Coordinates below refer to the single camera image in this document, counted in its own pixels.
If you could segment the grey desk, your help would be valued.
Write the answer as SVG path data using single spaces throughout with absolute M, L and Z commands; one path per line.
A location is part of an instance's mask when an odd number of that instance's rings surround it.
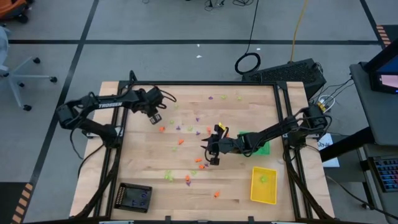
M 398 146 L 398 95 L 373 91 L 360 64 L 349 66 L 369 127 L 378 145 Z

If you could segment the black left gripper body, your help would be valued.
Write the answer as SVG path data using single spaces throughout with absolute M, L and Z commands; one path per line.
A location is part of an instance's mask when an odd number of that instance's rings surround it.
M 140 88 L 138 90 L 138 96 L 139 102 L 137 104 L 137 110 L 146 114 L 151 124 L 157 124 L 161 121 L 162 117 L 157 108 L 162 104 L 164 96 L 160 89 L 157 86 L 154 86 L 149 91 Z

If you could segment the black desk crossbar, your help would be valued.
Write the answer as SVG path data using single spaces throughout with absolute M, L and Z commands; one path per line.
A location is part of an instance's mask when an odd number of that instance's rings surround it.
M 322 149 L 320 157 L 322 162 L 326 162 L 371 143 L 375 143 L 375 140 L 371 128 L 367 127 Z

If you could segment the black computer monitor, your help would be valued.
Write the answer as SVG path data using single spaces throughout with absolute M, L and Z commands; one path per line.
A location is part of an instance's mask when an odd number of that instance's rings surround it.
M 363 65 L 373 91 L 398 94 L 398 39 Z

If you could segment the orange chair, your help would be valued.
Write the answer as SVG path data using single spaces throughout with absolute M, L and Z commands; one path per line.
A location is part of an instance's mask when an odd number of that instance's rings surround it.
M 15 19 L 25 24 L 29 21 L 25 11 L 35 0 L 0 0 L 0 21 Z

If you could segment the black computer tower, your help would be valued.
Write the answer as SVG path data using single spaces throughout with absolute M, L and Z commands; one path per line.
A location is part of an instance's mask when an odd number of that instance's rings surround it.
M 242 81 L 302 82 L 308 100 L 326 83 L 322 66 L 312 58 L 247 73 Z

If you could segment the black plastic basket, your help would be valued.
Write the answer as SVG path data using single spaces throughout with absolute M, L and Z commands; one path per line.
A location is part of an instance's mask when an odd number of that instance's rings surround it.
M 147 194 L 147 197 L 142 198 L 142 194 Z M 150 186 L 120 183 L 118 192 L 116 194 L 114 208 L 132 212 L 147 213 L 150 205 L 151 195 L 152 187 Z M 135 205 L 131 205 L 133 200 L 137 202 Z

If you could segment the grey office chair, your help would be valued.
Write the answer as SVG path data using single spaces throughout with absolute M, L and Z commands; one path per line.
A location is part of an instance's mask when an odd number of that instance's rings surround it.
M 11 33 L 11 31 L 3 26 L 0 26 L 0 77 L 6 78 L 8 80 L 9 86 L 13 92 L 13 95 L 16 99 L 16 102 L 20 108 L 24 111 L 30 111 L 32 109 L 31 105 L 25 105 L 22 102 L 21 94 L 19 91 L 19 87 L 23 88 L 25 86 L 24 83 L 20 82 L 21 78 L 33 78 L 33 79 L 46 79 L 51 83 L 57 83 L 57 77 L 51 77 L 48 75 L 25 75 L 21 74 L 20 71 L 24 66 L 28 63 L 40 64 L 41 60 L 36 57 L 29 57 L 24 62 L 19 64 L 17 67 L 11 69 L 5 66 L 4 62 L 7 59 L 8 50 L 9 50 L 9 39 L 7 34 Z

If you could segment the white paper sheet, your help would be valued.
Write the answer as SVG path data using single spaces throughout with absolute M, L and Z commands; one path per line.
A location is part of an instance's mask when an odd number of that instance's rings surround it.
M 321 151 L 324 148 L 330 146 L 333 144 L 332 136 L 330 133 L 326 133 L 323 135 L 322 138 L 320 138 L 317 142 L 318 144 L 318 150 Z M 324 168 L 338 168 L 340 166 L 340 163 L 337 158 L 330 159 L 328 161 L 323 162 L 323 167 Z

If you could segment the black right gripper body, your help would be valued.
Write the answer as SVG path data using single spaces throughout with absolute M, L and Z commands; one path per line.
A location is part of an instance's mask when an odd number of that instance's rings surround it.
M 239 148 L 242 145 L 241 140 L 226 138 L 226 134 L 229 133 L 229 128 L 222 130 L 219 126 L 214 126 L 214 131 L 210 134 L 208 138 L 213 139 L 212 144 L 207 144 L 207 149 L 209 151 L 208 159 L 206 159 L 210 165 L 219 165 L 220 159 L 219 154 L 241 154 Z

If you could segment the green plastic basket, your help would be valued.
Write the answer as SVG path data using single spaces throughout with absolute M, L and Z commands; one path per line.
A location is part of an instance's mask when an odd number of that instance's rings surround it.
M 241 131 L 237 137 L 242 142 L 239 152 L 245 157 L 253 155 L 266 156 L 270 154 L 270 142 L 266 141 L 266 138 L 261 133 Z

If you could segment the yellow plastic basket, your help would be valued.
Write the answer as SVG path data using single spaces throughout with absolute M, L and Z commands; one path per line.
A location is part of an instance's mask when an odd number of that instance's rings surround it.
M 267 182 L 262 183 L 260 177 L 265 175 Z M 263 167 L 253 167 L 251 176 L 250 199 L 254 202 L 275 205 L 277 203 L 277 171 Z

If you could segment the backlit keyboard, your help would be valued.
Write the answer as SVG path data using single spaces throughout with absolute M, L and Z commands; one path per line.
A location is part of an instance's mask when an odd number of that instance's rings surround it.
M 398 157 L 370 157 L 371 168 L 383 192 L 398 192 Z

